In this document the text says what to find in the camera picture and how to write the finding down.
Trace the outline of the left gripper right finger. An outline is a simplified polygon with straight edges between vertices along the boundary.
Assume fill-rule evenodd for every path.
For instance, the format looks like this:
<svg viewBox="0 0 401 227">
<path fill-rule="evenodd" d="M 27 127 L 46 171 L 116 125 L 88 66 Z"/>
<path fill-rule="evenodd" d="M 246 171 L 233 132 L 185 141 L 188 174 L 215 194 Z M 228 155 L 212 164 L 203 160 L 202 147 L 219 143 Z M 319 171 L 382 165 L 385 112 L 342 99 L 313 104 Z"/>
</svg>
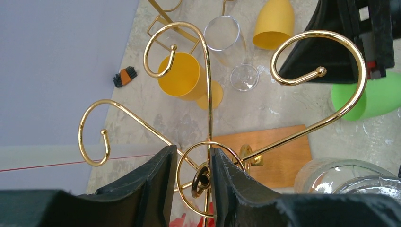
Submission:
<svg viewBox="0 0 401 227">
<path fill-rule="evenodd" d="M 235 166 L 218 148 L 210 156 L 217 227 L 398 227 L 401 206 L 378 194 L 280 194 Z"/>
</svg>

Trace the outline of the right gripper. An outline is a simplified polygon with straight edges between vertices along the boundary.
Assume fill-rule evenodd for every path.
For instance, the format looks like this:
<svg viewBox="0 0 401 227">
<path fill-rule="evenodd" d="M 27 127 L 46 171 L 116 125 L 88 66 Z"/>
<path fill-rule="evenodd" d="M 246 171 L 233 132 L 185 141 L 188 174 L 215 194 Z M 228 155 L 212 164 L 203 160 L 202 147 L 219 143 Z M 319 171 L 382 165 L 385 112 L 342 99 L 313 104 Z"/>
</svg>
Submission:
<svg viewBox="0 0 401 227">
<path fill-rule="evenodd" d="M 395 66 L 393 41 L 401 37 L 399 0 L 320 0 L 306 31 L 327 30 L 346 36 L 362 52 L 369 79 L 386 77 Z M 328 38 L 307 38 L 296 43 L 279 70 L 296 79 L 318 66 L 327 69 L 313 83 L 352 84 L 358 79 L 356 61 L 346 47 Z"/>
</svg>

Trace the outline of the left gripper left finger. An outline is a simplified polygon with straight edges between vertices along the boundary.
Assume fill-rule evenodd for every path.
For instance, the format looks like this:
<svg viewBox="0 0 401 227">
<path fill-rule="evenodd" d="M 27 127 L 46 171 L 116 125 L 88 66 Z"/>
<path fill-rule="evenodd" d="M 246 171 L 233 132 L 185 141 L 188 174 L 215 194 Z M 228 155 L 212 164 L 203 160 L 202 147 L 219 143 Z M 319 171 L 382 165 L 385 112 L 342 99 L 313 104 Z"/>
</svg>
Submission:
<svg viewBox="0 0 401 227">
<path fill-rule="evenodd" d="M 63 190 L 2 190 L 3 227 L 166 227 L 174 196 L 177 147 L 168 145 L 146 163 L 93 194 Z"/>
</svg>

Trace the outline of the red wine glass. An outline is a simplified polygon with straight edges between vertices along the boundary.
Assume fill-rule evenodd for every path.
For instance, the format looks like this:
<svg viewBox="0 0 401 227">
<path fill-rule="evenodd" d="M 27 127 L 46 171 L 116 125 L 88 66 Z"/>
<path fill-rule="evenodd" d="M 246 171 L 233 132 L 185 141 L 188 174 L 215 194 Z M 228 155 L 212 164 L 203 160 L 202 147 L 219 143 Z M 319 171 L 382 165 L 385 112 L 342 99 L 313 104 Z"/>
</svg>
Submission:
<svg viewBox="0 0 401 227">
<path fill-rule="evenodd" d="M 204 217 L 194 213 L 182 202 L 172 204 L 170 227 L 203 227 Z"/>
</svg>

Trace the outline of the clear ribbed wine glass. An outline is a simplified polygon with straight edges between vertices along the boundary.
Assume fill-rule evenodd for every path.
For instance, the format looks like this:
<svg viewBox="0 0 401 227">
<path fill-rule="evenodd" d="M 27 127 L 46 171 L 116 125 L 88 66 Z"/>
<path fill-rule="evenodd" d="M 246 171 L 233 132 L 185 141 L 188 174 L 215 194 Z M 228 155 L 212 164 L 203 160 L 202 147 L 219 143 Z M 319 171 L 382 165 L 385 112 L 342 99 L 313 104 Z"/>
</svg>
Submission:
<svg viewBox="0 0 401 227">
<path fill-rule="evenodd" d="M 296 175 L 296 193 L 382 194 L 401 201 L 401 179 L 386 169 L 356 159 L 318 158 Z"/>
</svg>

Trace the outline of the clear flute glass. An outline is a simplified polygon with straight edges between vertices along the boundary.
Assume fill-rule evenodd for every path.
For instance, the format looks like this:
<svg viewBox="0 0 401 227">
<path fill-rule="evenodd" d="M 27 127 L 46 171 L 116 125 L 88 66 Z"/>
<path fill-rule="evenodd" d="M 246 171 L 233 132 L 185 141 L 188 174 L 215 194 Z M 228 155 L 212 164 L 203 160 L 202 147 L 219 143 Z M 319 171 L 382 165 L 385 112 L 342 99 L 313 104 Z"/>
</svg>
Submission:
<svg viewBox="0 0 401 227">
<path fill-rule="evenodd" d="M 203 31 L 207 47 L 217 60 L 230 68 L 230 84 L 238 91 L 254 89 L 259 82 L 257 69 L 246 63 L 247 48 L 241 27 L 232 16 L 212 19 Z"/>
</svg>

